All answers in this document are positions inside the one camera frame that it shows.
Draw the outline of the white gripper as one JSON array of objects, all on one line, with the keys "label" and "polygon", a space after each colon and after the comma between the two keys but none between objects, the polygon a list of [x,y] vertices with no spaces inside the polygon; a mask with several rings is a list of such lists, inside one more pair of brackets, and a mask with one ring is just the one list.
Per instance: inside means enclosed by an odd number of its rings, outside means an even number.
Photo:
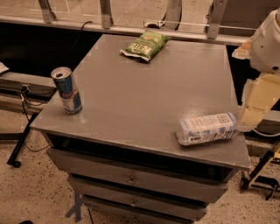
[{"label": "white gripper", "polygon": [[[247,39],[236,48],[232,57],[249,60],[252,39]],[[250,132],[264,118],[265,113],[280,99],[280,75],[261,73],[255,80],[247,79],[242,92],[242,106],[239,108],[236,128],[241,132]]]}]

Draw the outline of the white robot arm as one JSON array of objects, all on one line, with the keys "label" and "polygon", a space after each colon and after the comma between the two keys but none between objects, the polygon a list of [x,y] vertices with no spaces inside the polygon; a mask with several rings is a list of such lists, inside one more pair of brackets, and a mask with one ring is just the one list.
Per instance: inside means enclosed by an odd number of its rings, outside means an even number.
[{"label": "white robot arm", "polygon": [[234,50],[238,60],[249,60],[260,75],[247,80],[236,127],[248,132],[255,129],[280,99],[280,9],[273,10],[254,35]]}]

